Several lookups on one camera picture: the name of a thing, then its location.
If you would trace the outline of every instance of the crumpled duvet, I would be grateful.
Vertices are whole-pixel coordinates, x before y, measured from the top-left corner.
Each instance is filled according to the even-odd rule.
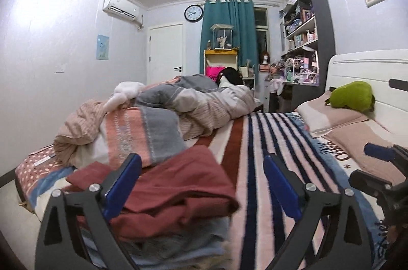
[[[182,76],[173,84],[160,84],[140,93],[135,105],[162,107],[179,115],[184,140],[210,135],[228,121],[251,113],[256,103],[246,86],[218,88],[210,78]]]
[[[183,140],[210,135],[256,107],[248,87],[219,88],[199,74],[150,85],[137,93],[129,103],[134,107],[109,113],[106,102],[84,103],[54,139],[57,158],[77,168],[95,161],[117,168],[135,152],[143,167],[155,166],[186,149]]]

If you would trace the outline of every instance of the bottle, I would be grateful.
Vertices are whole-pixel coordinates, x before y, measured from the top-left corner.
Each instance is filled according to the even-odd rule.
[[[292,71],[288,71],[288,74],[286,75],[286,81],[292,82]]]
[[[307,31],[307,41],[308,42],[313,41],[313,37],[314,37],[314,35],[310,34],[310,31]]]

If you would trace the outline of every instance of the teal curtain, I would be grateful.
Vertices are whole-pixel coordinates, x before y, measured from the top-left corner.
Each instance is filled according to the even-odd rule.
[[[252,0],[226,0],[215,3],[207,0],[204,6],[203,26],[200,45],[200,73],[204,73],[204,50],[207,42],[213,41],[213,24],[230,24],[232,30],[232,45],[239,46],[238,65],[244,66],[247,59],[254,65],[258,74],[258,49],[255,26],[254,3]]]

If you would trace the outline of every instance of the folded red blanket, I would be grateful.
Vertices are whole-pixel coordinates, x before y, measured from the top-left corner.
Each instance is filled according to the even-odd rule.
[[[111,171],[95,162],[67,181],[85,190]],[[195,219],[230,216],[238,207],[234,187],[211,151],[193,146],[140,176],[110,223],[120,239],[134,240],[177,233]]]

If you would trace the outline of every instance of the pillow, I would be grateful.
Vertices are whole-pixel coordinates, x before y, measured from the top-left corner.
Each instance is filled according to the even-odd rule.
[[[375,97],[369,83],[354,81],[341,86],[331,93],[326,104],[333,108],[347,108],[359,112],[374,111]]]
[[[314,138],[324,136],[336,127],[368,120],[360,112],[349,109],[334,109],[330,105],[325,105],[325,101],[330,98],[330,95],[330,91],[326,91],[318,99],[305,102],[297,107],[297,112],[302,116]]]
[[[380,146],[399,144],[408,148],[408,135],[392,134],[369,120],[336,128],[326,138],[343,148],[363,171],[388,180],[393,185],[405,181],[405,176],[392,163],[365,155],[364,146],[369,142]]]

